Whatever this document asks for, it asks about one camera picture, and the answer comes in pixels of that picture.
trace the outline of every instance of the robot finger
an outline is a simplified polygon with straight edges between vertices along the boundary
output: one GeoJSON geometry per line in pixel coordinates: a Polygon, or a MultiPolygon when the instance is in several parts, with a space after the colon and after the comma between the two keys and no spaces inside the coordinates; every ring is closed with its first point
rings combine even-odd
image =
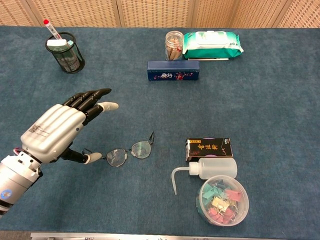
{"type": "Polygon", "coordinates": [[[115,102],[100,102],[94,107],[90,108],[84,114],[86,116],[85,120],[83,121],[82,125],[87,125],[90,121],[95,119],[100,113],[105,111],[112,111],[118,109],[119,105],[115,102]]]}
{"type": "Polygon", "coordinates": [[[73,95],[72,97],[70,97],[67,101],[65,101],[64,103],[62,103],[62,105],[64,106],[70,106],[70,104],[72,104],[78,97],[80,97],[82,94],[84,94],[83,92],[79,92],[76,93],[75,95],[73,95]]]}
{"type": "Polygon", "coordinates": [[[86,154],[71,150],[70,148],[64,150],[60,157],[64,160],[70,160],[81,164],[86,163],[88,160],[88,156],[86,154]]]}
{"type": "Polygon", "coordinates": [[[110,92],[110,88],[102,88],[95,91],[84,102],[82,102],[77,109],[85,113],[87,110],[91,109],[102,96],[107,95],[110,92]]]}
{"type": "Polygon", "coordinates": [[[86,91],[85,93],[81,94],[77,99],[75,99],[69,106],[71,108],[77,108],[83,101],[85,101],[91,94],[93,94],[95,90],[86,91]]]}

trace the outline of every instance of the glasses lens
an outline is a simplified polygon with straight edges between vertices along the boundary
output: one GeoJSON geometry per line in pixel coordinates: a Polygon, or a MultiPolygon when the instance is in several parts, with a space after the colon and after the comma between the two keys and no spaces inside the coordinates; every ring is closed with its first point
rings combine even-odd
{"type": "Polygon", "coordinates": [[[126,151],[124,149],[116,149],[106,155],[107,162],[112,167],[119,167],[126,161],[126,151]]]}
{"type": "Polygon", "coordinates": [[[140,141],[132,146],[131,151],[138,159],[145,159],[151,153],[151,145],[148,141],[140,141]]]}

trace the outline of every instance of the green wet wipes pack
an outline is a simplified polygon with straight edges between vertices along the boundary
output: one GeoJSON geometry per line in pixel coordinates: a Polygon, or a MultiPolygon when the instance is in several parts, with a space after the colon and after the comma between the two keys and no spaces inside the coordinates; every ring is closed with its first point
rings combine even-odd
{"type": "Polygon", "coordinates": [[[229,59],[243,52],[239,36],[233,32],[197,31],[184,35],[182,53],[186,59],[229,59]]]}

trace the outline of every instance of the pen holder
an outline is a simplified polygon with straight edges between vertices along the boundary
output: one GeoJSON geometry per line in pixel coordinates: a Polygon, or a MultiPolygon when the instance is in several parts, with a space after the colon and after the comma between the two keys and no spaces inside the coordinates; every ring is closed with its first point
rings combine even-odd
{"type": "Polygon", "coordinates": [[[75,36],[68,32],[59,32],[59,34],[62,39],[67,41],[67,45],[63,47],[51,46],[49,48],[46,42],[45,48],[52,53],[64,72],[68,74],[75,74],[84,68],[85,60],[78,49],[75,36]]]}

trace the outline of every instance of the robotic arm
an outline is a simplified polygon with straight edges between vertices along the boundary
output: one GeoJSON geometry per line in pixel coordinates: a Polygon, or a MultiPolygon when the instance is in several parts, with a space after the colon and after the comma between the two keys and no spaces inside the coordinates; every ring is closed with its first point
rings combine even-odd
{"type": "Polygon", "coordinates": [[[85,125],[100,113],[119,107],[115,102],[97,103],[110,92],[110,88],[103,88],[77,93],[52,106],[21,136],[18,155],[0,162],[0,218],[43,175],[41,164],[59,158],[89,164],[102,157],[98,152],[82,154],[69,147],[85,125]]]}

